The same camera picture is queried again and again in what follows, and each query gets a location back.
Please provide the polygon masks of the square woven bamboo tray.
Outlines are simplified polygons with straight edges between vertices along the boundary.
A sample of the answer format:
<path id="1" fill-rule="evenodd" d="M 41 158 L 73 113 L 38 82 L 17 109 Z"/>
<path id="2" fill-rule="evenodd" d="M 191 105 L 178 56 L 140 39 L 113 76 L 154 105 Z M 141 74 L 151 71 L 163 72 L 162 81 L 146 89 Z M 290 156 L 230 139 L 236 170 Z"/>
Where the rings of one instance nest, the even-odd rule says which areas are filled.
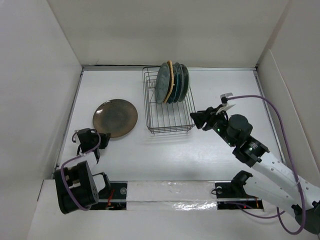
<path id="1" fill-rule="evenodd" d="M 167 61 L 167 64 L 169 66 L 169 87 L 167 90 L 167 94 L 163 100 L 163 103 L 167 103 L 174 87 L 174 70 L 173 70 L 173 63 L 171 60 Z"/>

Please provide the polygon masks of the brown speckled plate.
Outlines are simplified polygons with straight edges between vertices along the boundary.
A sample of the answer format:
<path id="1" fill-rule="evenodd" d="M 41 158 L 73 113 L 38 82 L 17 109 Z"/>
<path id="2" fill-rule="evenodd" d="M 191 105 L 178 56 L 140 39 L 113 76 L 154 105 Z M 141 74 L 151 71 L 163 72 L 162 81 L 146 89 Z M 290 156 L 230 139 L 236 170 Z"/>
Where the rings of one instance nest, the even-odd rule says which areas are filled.
<path id="1" fill-rule="evenodd" d="M 120 138 L 134 129 L 138 121 L 138 111 L 129 101 L 111 99 L 102 103 L 94 112 L 92 123 L 101 134 Z"/>

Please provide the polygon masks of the mint green flower plate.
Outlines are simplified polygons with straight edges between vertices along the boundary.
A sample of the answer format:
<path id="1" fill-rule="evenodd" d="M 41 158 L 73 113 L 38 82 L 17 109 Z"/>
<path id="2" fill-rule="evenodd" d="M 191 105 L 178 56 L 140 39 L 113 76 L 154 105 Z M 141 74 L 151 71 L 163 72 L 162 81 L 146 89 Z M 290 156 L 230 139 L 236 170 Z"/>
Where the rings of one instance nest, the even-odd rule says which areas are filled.
<path id="1" fill-rule="evenodd" d="M 188 90 L 190 88 L 189 70 L 184 64 L 182 64 L 181 67 L 182 67 L 182 73 L 183 73 L 183 89 L 182 89 L 180 97 L 178 99 L 179 102 L 182 102 L 185 99 L 185 97 L 188 93 Z"/>

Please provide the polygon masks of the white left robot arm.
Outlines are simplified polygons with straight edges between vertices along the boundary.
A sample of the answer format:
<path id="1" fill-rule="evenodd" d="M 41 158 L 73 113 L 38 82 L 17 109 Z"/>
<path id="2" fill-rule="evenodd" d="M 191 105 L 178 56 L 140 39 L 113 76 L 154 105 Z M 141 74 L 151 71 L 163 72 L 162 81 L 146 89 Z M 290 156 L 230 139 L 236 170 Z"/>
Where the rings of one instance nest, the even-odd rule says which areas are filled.
<path id="1" fill-rule="evenodd" d="M 93 157 L 93 162 L 98 164 L 100 150 L 108 146 L 110 138 L 110 133 L 99 133 L 92 128 L 76 130 L 72 135 L 71 141 L 78 145 L 76 156 L 64 162 L 53 174 L 58 205 L 63 214 L 88 211 L 99 198 L 113 197 L 114 190 L 108 176 L 104 172 L 92 174 L 89 162 L 80 161 L 84 157 Z"/>

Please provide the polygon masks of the grey-blue round plate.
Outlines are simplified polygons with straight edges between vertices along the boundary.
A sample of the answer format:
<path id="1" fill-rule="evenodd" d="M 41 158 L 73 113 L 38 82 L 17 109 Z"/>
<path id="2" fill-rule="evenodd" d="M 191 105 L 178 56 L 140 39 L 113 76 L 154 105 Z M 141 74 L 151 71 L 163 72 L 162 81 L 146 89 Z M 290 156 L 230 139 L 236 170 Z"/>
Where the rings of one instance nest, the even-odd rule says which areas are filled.
<path id="1" fill-rule="evenodd" d="M 162 104 L 168 94 L 170 87 L 170 67 L 164 62 L 157 73 L 154 97 L 157 104 Z"/>

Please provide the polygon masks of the blue floral white plate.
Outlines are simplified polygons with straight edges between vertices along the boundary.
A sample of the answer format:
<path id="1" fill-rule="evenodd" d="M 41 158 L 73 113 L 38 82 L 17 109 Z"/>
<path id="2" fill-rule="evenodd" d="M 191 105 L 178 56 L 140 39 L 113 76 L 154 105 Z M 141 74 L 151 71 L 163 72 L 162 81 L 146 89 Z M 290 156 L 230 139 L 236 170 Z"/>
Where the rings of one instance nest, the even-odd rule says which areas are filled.
<path id="1" fill-rule="evenodd" d="M 178 62 L 176 62 L 174 65 L 176 67 L 177 78 L 179 80 L 179 87 L 177 89 L 177 93 L 174 99 L 176 103 L 176 102 L 182 102 L 184 100 L 187 94 L 187 92 L 185 91 L 187 85 L 185 84 L 185 76 L 184 76 L 182 65 Z"/>

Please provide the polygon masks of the teal scalloped plate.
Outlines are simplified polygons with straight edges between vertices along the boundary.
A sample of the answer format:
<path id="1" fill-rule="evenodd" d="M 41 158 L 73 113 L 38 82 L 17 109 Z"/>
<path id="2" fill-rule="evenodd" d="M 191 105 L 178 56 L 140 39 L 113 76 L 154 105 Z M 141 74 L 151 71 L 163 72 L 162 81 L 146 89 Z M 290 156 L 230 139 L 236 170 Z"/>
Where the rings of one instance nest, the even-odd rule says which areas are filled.
<path id="1" fill-rule="evenodd" d="M 181 83 L 181 65 L 180 63 L 176 62 L 173 65 L 173 89 L 172 92 L 167 100 L 168 104 L 172 104 L 172 103 L 176 103 L 178 101 L 178 98 L 180 96 L 180 91 L 181 91 L 181 87 L 182 87 L 182 83 Z"/>

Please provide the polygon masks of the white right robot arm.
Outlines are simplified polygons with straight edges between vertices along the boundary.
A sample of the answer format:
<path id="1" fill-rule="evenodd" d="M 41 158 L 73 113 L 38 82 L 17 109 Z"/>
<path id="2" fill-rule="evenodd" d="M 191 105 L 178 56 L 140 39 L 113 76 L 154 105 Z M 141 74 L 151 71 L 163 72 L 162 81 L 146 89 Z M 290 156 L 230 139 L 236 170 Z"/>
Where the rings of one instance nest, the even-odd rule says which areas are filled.
<path id="1" fill-rule="evenodd" d="M 267 177 L 259 180 L 247 171 L 240 171 L 231 180 L 231 191 L 261 198 L 291 215 L 306 231 L 320 233 L 320 189 L 280 162 L 269 149 L 251 136 L 253 126 L 240 114 L 228 116 L 222 106 L 190 114 L 195 126 L 215 131 L 230 147 L 241 163 Z"/>

